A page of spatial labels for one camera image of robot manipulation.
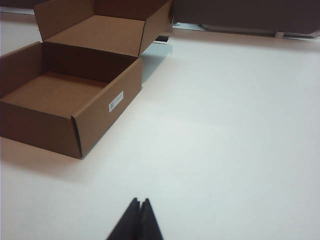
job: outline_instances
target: box side wall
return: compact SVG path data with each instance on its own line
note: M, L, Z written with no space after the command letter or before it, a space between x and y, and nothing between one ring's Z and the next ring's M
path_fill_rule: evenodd
M100 96L74 116L84 156L140 92L141 83L142 61L139 58L112 81ZM110 104L122 92L123 99L110 112Z
M168 0L94 0L94 11L102 16L145 21L167 2Z
M50 0L34 7L42 40L94 15L93 0Z
M0 98L47 70L42 44L31 44L0 58Z
M173 18L171 16L171 6L172 0L167 2L155 14L146 20L142 35L140 54L142 54L147 47L149 47L149 45L159 37L159 35L170 26L170 24L172 24Z
M0 135L73 158L82 157L71 119L0 102Z
M110 83L137 57L112 52L44 42L44 52L52 72Z

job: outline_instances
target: cardboard box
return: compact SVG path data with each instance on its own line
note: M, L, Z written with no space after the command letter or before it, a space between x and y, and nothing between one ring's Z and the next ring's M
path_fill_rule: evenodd
M138 57L171 23L172 0L51 0L34 8L42 40Z
M81 159L141 90L142 61L37 42L2 56L0 73L0 135Z

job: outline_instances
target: table surface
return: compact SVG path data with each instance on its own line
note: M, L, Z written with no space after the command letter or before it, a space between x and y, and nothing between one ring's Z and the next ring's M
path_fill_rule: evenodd
M320 41L174 29L84 160L1 138L4 240L104 240L134 197L166 240L320 239ZM1 54L40 40L1 15Z

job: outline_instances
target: box flap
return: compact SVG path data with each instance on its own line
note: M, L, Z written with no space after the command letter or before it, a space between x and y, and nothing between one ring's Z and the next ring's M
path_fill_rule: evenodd
M139 58L74 115L83 156L138 94L141 81L142 60Z
M0 98L40 76L46 70L40 42L0 57Z
M138 57L171 22L172 0L96 0L96 15L93 1L36 6L42 40Z
M157 38L160 33L166 30L172 24L171 6L173 0L167 1L165 5L159 8L150 16L144 24L142 42L139 54L142 54L147 47Z
M93 0L50 0L34 7L42 40L93 16Z
M94 15L45 41L137 57L144 25L144 21Z

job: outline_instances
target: white table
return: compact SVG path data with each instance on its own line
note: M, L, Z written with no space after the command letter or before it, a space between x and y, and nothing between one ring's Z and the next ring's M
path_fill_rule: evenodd
M2 54L40 39L19 17ZM133 197L165 240L320 239L320 42L175 29L142 57L84 160L1 138L2 239L104 240Z

